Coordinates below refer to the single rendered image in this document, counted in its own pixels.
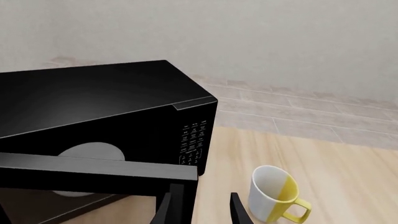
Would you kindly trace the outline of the white and yellow mug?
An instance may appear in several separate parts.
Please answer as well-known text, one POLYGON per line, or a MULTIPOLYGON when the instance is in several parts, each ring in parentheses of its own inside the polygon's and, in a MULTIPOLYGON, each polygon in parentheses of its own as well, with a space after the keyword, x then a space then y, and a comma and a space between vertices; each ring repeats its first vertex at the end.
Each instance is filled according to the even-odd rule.
POLYGON ((312 205, 299 198, 299 187, 295 179, 275 166, 260 166, 253 171, 248 207, 255 218, 265 223, 285 218, 302 224, 312 211, 312 205), (298 217, 287 212, 292 205, 304 208, 304 214, 298 217))

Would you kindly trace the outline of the black microwave oven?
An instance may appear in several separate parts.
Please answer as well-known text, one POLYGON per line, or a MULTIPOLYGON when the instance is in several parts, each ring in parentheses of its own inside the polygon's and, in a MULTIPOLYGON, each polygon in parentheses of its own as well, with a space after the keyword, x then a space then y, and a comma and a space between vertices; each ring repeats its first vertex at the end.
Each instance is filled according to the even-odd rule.
MULTIPOLYGON (((0 73, 0 152, 89 142, 205 173, 218 100, 165 60, 0 73)), ((130 195, 0 188, 0 224, 61 224, 130 195)))

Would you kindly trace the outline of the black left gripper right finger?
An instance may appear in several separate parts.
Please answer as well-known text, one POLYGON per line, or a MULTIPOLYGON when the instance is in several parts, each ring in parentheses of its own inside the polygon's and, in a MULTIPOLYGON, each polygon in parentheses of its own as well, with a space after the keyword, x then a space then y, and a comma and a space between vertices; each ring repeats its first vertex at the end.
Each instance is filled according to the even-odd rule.
POLYGON ((254 224, 236 192, 230 195, 230 214, 232 224, 254 224))

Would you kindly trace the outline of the black microwave door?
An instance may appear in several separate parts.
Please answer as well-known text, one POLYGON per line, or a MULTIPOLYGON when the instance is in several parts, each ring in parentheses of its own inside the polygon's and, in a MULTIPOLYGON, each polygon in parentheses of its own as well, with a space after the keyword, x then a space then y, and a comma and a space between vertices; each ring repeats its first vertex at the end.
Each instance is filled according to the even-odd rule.
POLYGON ((192 223, 197 186, 195 166, 0 152, 0 188, 145 195, 160 203, 170 192, 168 224, 192 223))

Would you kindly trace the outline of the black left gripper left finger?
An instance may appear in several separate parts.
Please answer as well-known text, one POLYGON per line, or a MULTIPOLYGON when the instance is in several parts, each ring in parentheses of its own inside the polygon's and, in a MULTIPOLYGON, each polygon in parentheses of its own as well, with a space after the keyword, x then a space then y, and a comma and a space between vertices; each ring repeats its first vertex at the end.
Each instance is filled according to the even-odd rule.
POLYGON ((170 201, 171 194, 170 192, 167 192, 162 199, 162 203, 160 204, 158 211, 155 213, 153 219, 151 220, 151 224, 168 224, 167 217, 170 207, 170 201))

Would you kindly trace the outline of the grey round turntable plate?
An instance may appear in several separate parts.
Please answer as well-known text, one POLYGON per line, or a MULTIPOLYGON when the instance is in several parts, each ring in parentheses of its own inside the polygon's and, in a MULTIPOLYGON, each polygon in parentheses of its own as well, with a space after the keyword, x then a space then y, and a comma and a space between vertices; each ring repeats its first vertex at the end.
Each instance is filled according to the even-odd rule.
POLYGON ((103 142, 89 142, 76 145, 58 156, 125 161, 123 152, 116 146, 103 142))

